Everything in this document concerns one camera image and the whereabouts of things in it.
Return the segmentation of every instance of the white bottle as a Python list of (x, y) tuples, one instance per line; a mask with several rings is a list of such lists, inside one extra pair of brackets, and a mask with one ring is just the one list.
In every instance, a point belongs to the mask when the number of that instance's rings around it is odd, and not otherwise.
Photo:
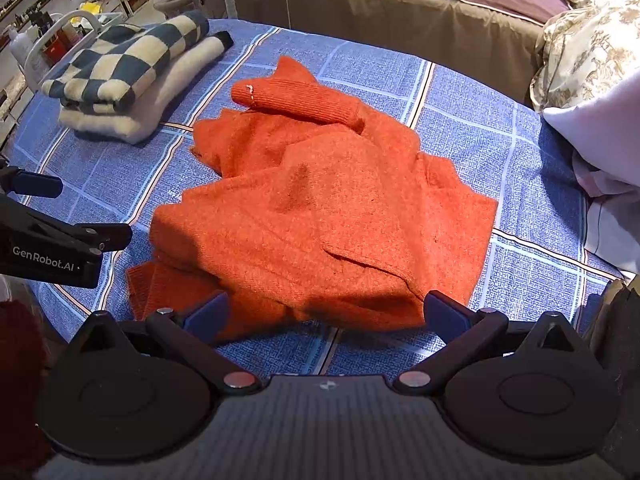
[[(18, 65), (20, 65), (22, 71), (24, 71), (24, 64), (27, 61), (27, 56), (33, 48), (33, 42), (26, 32), (18, 34), (13, 25), (9, 25), (7, 27), (7, 31), (9, 33), (9, 38), (11, 39), (11, 42), (9, 43), (9, 50), (14, 55), (15, 60), (18, 62)], [(37, 81), (40, 81), (49, 71), (49, 66), (41, 52), (33, 56), (31, 61), (31, 71)]]

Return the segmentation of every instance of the orange sweater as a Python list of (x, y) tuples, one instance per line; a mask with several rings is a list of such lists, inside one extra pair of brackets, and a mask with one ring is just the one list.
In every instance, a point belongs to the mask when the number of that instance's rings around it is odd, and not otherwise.
[(420, 326), (432, 289), (468, 302), (497, 203), (450, 160), (288, 57), (231, 96), (250, 109), (223, 110), (193, 134), (193, 154), (223, 179), (156, 209), (156, 259), (128, 272), (136, 317), (223, 289), (226, 340), (308, 319)]

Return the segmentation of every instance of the checkered fabric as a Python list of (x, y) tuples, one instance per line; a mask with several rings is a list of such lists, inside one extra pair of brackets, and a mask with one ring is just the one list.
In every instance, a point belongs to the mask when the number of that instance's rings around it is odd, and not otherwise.
[(197, 11), (187, 12), (149, 30), (114, 25), (42, 84), (43, 94), (87, 114), (125, 114), (169, 65), (209, 31)]
[[(169, 105), (156, 134), (143, 144), (90, 139), (61, 128), (55, 120), (58, 103), (40, 94), (20, 121), (12, 164), (55, 174), (65, 187), (55, 200), (18, 198), (69, 223), (128, 222), (133, 228), (125, 251), (106, 254), (95, 290), (33, 284), (44, 312), (66, 339), (93, 310), (131, 318), (125, 270), (152, 256), (148, 229), (156, 206), (178, 202), (183, 190), (219, 179), (190, 153), (194, 122), (216, 118), (222, 108), (240, 108), (230, 98), (232, 84), (270, 75), (282, 54), (304, 64), (323, 84), (413, 128), (423, 151), (450, 158), (463, 182), (498, 200), (469, 307), (494, 307), (514, 320), (535, 320), (553, 309), (580, 328), (588, 323), (607, 282), (620, 274), (584, 249), (586, 197), (572, 171), (571, 146), (532, 110), (398, 52), (239, 20), (213, 21), (211, 30), (228, 30), (235, 45)], [(393, 378), (441, 345), (425, 329), (354, 333), (309, 322), (220, 351), (261, 377), (378, 373)]]

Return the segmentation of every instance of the silver bolt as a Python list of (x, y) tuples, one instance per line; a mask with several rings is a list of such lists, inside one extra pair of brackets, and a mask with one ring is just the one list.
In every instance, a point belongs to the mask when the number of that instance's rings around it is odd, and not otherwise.
[(429, 374), (419, 372), (417, 370), (404, 372), (403, 374), (400, 374), (399, 379), (404, 386), (408, 386), (409, 388), (421, 388), (431, 382)]
[(225, 375), (225, 384), (229, 388), (242, 389), (255, 384), (255, 376), (249, 372), (231, 372)]

